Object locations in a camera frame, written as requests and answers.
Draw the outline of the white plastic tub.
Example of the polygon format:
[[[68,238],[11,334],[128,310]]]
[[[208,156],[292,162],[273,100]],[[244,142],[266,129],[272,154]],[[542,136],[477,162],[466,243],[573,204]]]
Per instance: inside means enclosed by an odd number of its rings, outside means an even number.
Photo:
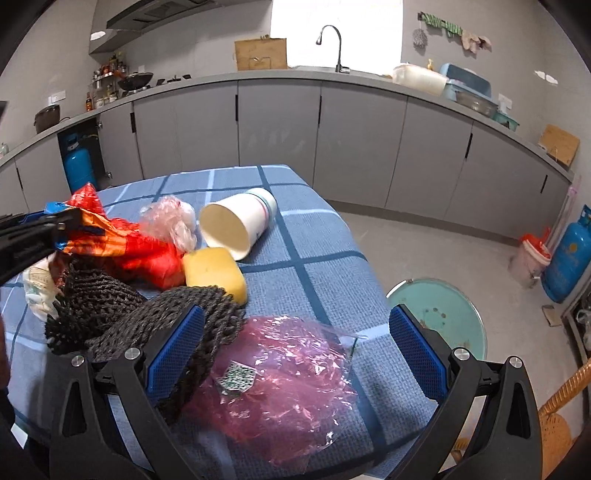
[[[401,64],[394,68],[393,82],[397,85],[440,96],[448,82],[448,77],[426,67],[414,64]]]

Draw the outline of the white green printed bag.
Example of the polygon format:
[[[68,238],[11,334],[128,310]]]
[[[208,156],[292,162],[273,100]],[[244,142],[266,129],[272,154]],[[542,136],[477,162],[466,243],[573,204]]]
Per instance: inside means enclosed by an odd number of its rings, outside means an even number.
[[[57,315],[53,302],[59,292],[50,266],[55,255],[38,261],[22,273],[25,300],[35,317],[46,322],[49,315]]]

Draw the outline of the teal small tray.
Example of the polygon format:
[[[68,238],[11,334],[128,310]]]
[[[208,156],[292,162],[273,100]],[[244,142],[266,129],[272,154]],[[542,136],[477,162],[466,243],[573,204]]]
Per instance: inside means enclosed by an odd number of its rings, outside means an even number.
[[[513,132],[515,132],[519,127],[518,121],[500,110],[495,112],[493,120]]]

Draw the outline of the blue gas cylinder under counter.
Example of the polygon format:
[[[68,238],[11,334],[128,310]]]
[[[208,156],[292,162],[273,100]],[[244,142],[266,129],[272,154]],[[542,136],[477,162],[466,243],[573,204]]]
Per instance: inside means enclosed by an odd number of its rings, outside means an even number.
[[[90,153],[87,148],[80,145],[76,133],[65,137],[65,148],[63,167],[70,190],[76,192],[88,183],[97,189],[98,183]]]

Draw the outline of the black wok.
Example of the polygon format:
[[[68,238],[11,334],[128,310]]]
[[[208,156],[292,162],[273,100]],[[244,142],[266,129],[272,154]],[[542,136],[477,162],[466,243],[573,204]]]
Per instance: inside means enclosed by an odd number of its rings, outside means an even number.
[[[118,86],[125,92],[141,90],[149,84],[152,77],[152,72],[135,72],[120,79]]]

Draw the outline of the green enamel basin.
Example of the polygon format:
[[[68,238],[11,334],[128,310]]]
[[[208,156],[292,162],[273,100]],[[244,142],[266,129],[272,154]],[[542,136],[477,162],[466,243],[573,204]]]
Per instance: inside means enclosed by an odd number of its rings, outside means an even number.
[[[387,301],[390,307],[405,305],[450,347],[464,347],[477,359],[486,359],[488,340],[480,312],[454,285],[435,278],[407,279],[388,292]]]

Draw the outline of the wooden cutting board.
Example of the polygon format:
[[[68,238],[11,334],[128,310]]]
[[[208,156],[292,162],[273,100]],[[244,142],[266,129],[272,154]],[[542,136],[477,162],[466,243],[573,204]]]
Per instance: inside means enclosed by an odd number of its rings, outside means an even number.
[[[287,40],[269,36],[235,41],[238,71],[287,69]]]

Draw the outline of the red rimmed trash bucket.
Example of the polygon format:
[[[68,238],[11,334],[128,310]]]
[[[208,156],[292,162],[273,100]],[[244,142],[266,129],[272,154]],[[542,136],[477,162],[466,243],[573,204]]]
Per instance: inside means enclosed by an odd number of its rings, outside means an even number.
[[[524,235],[516,253],[510,258],[508,271],[517,283],[530,289],[550,265],[552,254],[544,241],[533,234]]]

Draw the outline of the dark cooking pot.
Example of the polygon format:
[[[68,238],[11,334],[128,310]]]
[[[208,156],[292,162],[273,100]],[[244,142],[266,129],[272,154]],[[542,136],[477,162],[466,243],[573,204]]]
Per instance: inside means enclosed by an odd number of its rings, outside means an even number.
[[[34,117],[34,127],[37,134],[52,128],[60,122],[60,106],[52,104],[39,110]]]

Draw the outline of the black kitchen faucet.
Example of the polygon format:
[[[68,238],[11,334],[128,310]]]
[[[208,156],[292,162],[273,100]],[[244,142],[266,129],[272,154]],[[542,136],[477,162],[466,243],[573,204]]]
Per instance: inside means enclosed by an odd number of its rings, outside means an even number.
[[[312,53],[315,66],[331,67],[335,73],[351,73],[351,69],[342,63],[342,33],[335,25],[322,26]]]

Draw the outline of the black mesh netting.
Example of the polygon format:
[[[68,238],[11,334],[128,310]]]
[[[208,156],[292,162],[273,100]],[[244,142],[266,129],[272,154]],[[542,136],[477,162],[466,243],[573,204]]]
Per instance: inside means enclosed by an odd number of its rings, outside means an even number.
[[[172,391],[156,403],[169,425],[178,421],[182,408],[211,373],[221,346],[235,341],[246,322],[245,308],[217,286],[178,286],[147,299],[103,270],[78,261],[61,279],[53,301],[55,313],[45,324],[48,347],[56,355],[86,351],[95,362],[110,361],[129,347],[144,347],[187,308],[204,311],[204,336],[189,343],[190,358],[173,377]]]

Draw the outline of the pink transparent plastic bag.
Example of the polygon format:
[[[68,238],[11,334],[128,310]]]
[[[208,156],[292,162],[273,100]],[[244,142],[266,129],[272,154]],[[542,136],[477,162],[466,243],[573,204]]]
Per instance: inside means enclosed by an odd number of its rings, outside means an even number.
[[[348,334],[315,321],[250,317],[218,351],[183,416],[276,467],[303,472],[356,404]]]

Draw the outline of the grey kitchen cabinets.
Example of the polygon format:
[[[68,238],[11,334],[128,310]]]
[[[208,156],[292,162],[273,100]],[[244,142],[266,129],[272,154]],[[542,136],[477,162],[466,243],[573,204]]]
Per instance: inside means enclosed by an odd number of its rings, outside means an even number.
[[[155,87],[72,118],[1,162],[1,208],[69,194],[65,135],[98,137],[109,186],[286,165],[335,204],[515,239],[555,225],[572,176],[512,131],[442,98],[335,73],[242,72]]]

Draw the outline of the blue checked tablecloth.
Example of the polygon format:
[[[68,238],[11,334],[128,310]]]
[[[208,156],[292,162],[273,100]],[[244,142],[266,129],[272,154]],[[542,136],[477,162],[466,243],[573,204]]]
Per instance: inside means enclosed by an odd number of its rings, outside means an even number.
[[[139,220],[140,209],[174,195],[197,212],[205,204],[263,187],[276,198],[276,217],[239,263],[247,316],[287,315],[360,334],[353,352],[358,393],[335,443],[310,457],[307,474],[369,458],[367,475],[384,479],[411,448],[435,405],[422,393],[387,328],[390,308],[370,263],[345,220],[287,166],[183,172],[108,188],[98,197],[109,218]],[[11,360],[8,398],[16,425],[48,444],[53,395],[65,385],[46,347],[45,323],[29,309],[22,274],[1,289],[1,313]],[[208,479],[267,479],[290,474],[250,455],[216,431],[179,422],[173,435]]]

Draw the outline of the yellow sponge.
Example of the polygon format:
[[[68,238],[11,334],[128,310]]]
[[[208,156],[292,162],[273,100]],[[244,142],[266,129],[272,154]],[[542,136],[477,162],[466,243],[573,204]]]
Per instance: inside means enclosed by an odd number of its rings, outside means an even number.
[[[247,303],[245,277],[228,250],[222,247],[195,250],[183,256],[182,265],[187,286],[216,286],[224,289],[237,304]]]

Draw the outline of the blue gas cylinder right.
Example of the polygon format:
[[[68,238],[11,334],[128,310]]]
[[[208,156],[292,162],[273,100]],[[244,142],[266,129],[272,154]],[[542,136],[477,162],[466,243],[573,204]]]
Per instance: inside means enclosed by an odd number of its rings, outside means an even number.
[[[541,277],[542,287],[553,302],[562,303],[570,295],[590,258],[590,207],[585,205],[579,219],[566,228]]]

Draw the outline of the clear plastic bag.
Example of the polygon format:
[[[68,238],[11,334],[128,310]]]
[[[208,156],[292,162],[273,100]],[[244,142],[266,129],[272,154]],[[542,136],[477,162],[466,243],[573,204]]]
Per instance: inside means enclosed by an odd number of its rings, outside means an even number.
[[[197,215],[190,204],[173,195],[142,207],[139,229],[145,235],[173,244],[183,253],[197,248]]]

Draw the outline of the blue dish rack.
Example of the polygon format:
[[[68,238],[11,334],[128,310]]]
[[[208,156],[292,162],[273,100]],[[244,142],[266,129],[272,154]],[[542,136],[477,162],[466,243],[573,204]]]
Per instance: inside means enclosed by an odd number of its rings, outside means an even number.
[[[446,63],[441,66],[439,73],[448,78],[443,92],[443,96],[448,100],[456,101],[456,93],[459,90],[469,91],[489,100],[492,99],[490,82],[471,70]]]

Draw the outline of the white paper cup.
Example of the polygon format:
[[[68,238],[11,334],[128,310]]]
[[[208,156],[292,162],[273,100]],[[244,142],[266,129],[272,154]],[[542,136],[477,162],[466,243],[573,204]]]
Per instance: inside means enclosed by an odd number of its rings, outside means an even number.
[[[240,261],[249,255],[276,213],[273,194],[264,188],[252,188],[202,207],[200,233],[207,247],[224,248]]]

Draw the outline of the red orange plastic bag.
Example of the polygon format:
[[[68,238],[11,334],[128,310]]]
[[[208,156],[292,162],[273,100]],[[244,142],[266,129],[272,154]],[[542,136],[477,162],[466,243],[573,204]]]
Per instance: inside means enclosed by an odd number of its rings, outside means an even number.
[[[181,251],[170,242],[142,233],[137,223],[109,218],[94,186],[77,190],[65,202],[46,204],[47,214],[81,210],[81,226],[59,249],[80,257],[119,279],[143,283],[163,291],[185,283]]]

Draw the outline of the wicker chair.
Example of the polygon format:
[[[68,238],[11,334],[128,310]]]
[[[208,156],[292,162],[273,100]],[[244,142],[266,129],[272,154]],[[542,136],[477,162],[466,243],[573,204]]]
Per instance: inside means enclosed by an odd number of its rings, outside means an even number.
[[[590,384],[590,361],[579,368],[539,408],[542,436],[542,478],[546,479],[566,457],[573,445],[573,437],[559,410],[567,405]]]

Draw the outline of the range hood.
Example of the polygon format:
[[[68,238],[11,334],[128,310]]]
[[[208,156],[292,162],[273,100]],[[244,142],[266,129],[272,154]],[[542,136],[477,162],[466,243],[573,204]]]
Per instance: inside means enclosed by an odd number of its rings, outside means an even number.
[[[89,53],[112,52],[156,27],[217,7],[216,1],[98,0],[90,30]]]

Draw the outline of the metal bowl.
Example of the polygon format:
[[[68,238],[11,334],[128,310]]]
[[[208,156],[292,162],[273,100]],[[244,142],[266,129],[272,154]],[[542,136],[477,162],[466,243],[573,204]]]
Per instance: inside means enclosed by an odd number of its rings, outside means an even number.
[[[456,92],[456,102],[487,118],[493,118],[497,112],[497,105],[493,101],[464,90]]]

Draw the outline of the cardboard piece on floor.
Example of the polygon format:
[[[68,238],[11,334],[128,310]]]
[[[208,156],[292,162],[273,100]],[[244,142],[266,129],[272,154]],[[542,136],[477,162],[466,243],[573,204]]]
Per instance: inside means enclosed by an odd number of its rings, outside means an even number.
[[[550,327],[560,327],[563,321],[559,311],[553,305],[544,305],[542,313]]]

